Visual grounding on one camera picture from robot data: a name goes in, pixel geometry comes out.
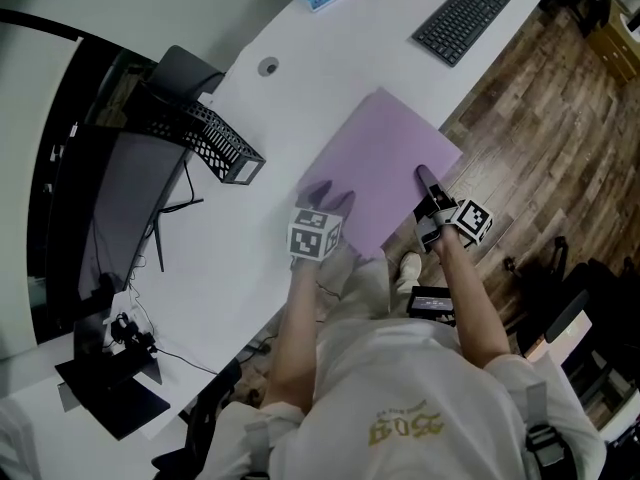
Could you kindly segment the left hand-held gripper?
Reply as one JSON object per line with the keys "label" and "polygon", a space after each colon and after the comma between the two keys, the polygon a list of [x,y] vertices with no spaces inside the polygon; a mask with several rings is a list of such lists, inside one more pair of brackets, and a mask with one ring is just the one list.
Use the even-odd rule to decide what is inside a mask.
{"label": "left hand-held gripper", "polygon": [[293,209],[287,232],[287,248],[292,257],[325,260],[338,246],[344,222],[341,216],[350,215],[356,194],[349,191],[324,203],[332,185],[331,180],[323,180],[299,193],[300,208]]}

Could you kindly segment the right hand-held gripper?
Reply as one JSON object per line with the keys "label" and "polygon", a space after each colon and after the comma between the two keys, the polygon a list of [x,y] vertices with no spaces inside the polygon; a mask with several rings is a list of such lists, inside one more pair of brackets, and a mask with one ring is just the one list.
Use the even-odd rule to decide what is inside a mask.
{"label": "right hand-held gripper", "polygon": [[431,251],[431,245],[441,236],[445,226],[455,227],[468,242],[479,245],[493,224],[493,214],[484,206],[471,199],[456,201],[441,186],[437,177],[426,165],[419,165],[415,174],[427,195],[414,209],[416,238],[425,253]]}

